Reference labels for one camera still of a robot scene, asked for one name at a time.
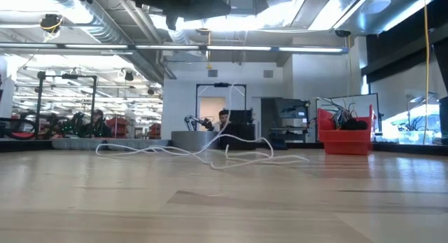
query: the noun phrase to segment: metal frame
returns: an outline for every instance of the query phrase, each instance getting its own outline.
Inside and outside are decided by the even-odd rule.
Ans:
[[[199,83],[199,84],[196,84],[196,104],[195,104],[195,117],[196,118],[198,118],[198,116],[197,116],[197,97],[199,96],[198,94],[197,94],[197,89],[199,88],[199,86],[213,86],[213,87],[215,87],[215,88],[228,88],[228,87],[230,87],[231,85],[230,84],[227,84],[227,86],[222,86],[223,84],[222,83],[213,83],[213,84],[203,84],[203,83]],[[242,86],[243,88],[244,88],[244,110],[247,110],[247,85],[245,85],[245,84],[234,84],[233,85],[233,87],[235,87],[235,86]]]
[[[37,107],[36,107],[36,125],[37,128],[35,131],[36,139],[38,139],[38,134],[41,128],[40,125],[40,114],[41,114],[41,104],[42,104],[42,92],[43,92],[43,81],[45,78],[63,78],[63,79],[78,79],[78,75],[64,74],[64,75],[46,75],[44,71],[40,71],[37,73],[37,78],[39,79],[39,87],[38,87],[38,95],[37,95]],[[95,95],[97,94],[97,76],[82,76],[83,78],[92,78],[93,79],[93,87],[92,87],[92,110],[90,112],[90,134],[89,138],[92,138],[93,133],[93,114],[95,112]]]

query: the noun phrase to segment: red storage container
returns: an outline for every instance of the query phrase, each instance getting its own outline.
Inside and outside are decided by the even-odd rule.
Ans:
[[[375,116],[370,105],[369,117],[358,117],[367,123],[366,130],[335,130],[332,113],[317,109],[319,141],[323,142],[326,153],[342,155],[367,155],[372,150],[371,138],[375,128]]]

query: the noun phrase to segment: person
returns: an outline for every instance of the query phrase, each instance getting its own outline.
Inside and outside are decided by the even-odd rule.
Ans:
[[[213,125],[213,130],[216,132],[221,131],[228,121],[229,121],[229,111],[221,110],[219,112],[219,121]]]

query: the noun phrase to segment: doorway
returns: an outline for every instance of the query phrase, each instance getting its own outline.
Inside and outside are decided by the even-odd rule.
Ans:
[[[200,97],[199,116],[208,118],[213,124],[219,121],[219,112],[225,108],[225,97]]]

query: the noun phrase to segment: white cable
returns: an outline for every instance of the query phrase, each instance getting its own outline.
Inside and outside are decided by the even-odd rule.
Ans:
[[[232,89],[234,88],[234,85],[237,83],[237,81],[235,81],[231,86],[230,86],[230,91],[229,91],[229,114],[227,119],[230,119],[230,114],[232,112],[231,108],[232,108]],[[169,153],[171,155],[191,155],[194,156],[195,158],[197,158],[198,160],[200,160],[201,162],[203,162],[204,164],[208,164],[210,166],[210,168],[212,169],[229,169],[229,168],[233,168],[233,167],[239,167],[239,166],[244,166],[244,165],[249,165],[249,164],[253,164],[253,163],[265,163],[265,164],[274,164],[274,165],[284,165],[284,164],[291,164],[291,163],[297,163],[297,162],[301,162],[301,161],[307,161],[309,162],[308,159],[303,158],[301,156],[298,155],[282,155],[282,156],[274,156],[274,149],[272,148],[271,143],[269,143],[269,141],[264,138],[261,137],[259,139],[255,139],[255,140],[246,140],[246,139],[242,139],[239,137],[236,137],[234,135],[231,134],[223,134],[225,128],[228,126],[229,121],[227,121],[224,124],[224,127],[219,131],[219,133],[211,140],[209,141],[200,151],[198,152],[194,152],[191,153],[190,151],[186,151],[183,150],[181,148],[176,148],[176,147],[172,147],[172,146],[149,146],[148,148],[143,148],[143,149],[135,149],[135,148],[131,148],[129,146],[123,146],[123,145],[117,145],[117,144],[100,144],[98,145],[97,149],[96,149],[96,153],[97,155],[103,156],[103,155],[133,155],[136,153],[154,153],[156,152],[156,150],[161,150],[164,151],[166,153]],[[237,139],[240,141],[245,141],[245,142],[257,142],[257,141],[265,141],[267,143],[267,145],[269,146],[269,149],[271,151],[270,155],[266,154],[266,153],[261,153],[261,152],[243,152],[243,153],[233,153],[231,154],[232,156],[242,156],[242,155],[262,155],[262,156],[266,156],[266,158],[261,158],[261,159],[255,159],[255,160],[247,160],[247,159],[242,159],[242,158],[230,158],[228,157],[228,145],[225,149],[225,157],[227,160],[238,160],[238,161],[242,161],[242,163],[239,164],[234,164],[234,165],[228,165],[228,166],[221,166],[221,167],[217,167],[213,164],[213,162],[207,162],[206,160],[202,159],[201,157],[198,156],[198,154],[204,152],[205,150],[207,150],[208,147],[210,147],[210,145],[217,139],[221,138],[221,137],[232,137],[233,139]],[[115,146],[115,147],[119,147],[119,148],[126,148],[131,150],[132,152],[124,152],[124,153],[114,153],[114,154],[101,154],[99,153],[99,148],[102,146]],[[183,153],[175,153],[175,152],[171,152],[168,151],[167,149],[172,149],[172,150],[176,150],[176,151],[180,151]],[[294,160],[294,161],[288,161],[288,162],[273,162],[273,160],[278,160],[278,159],[283,159],[283,158],[298,158],[300,160]]]

